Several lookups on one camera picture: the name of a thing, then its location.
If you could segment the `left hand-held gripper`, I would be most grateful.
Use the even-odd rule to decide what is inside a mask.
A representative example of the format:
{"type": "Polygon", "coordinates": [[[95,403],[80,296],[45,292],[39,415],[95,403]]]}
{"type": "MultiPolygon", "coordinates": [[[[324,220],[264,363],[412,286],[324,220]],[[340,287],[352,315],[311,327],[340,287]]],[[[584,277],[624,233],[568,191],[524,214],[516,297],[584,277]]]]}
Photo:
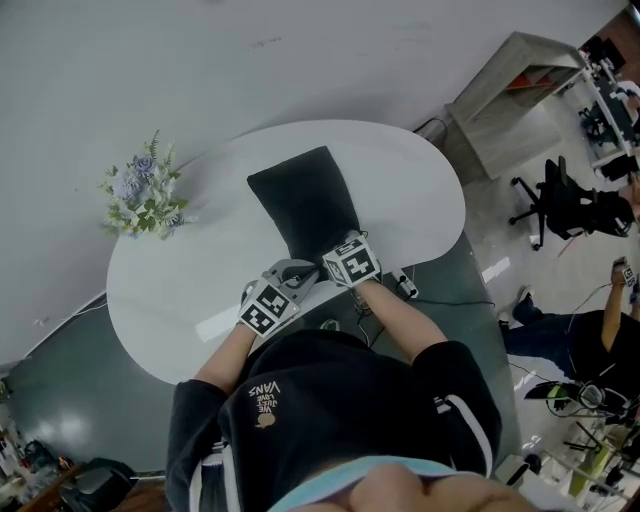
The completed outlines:
{"type": "Polygon", "coordinates": [[[238,322],[257,336],[271,336],[288,325],[320,277],[313,263],[281,259],[244,289],[238,322]]]}

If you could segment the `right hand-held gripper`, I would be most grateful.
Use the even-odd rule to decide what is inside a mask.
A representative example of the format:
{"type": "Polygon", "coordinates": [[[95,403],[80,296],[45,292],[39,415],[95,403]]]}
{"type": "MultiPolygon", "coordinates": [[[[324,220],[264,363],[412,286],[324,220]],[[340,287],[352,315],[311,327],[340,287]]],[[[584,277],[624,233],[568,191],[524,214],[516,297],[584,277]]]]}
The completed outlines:
{"type": "Polygon", "coordinates": [[[363,233],[350,231],[346,239],[322,259],[329,279],[338,286],[354,288],[381,278],[380,262],[363,233]]]}

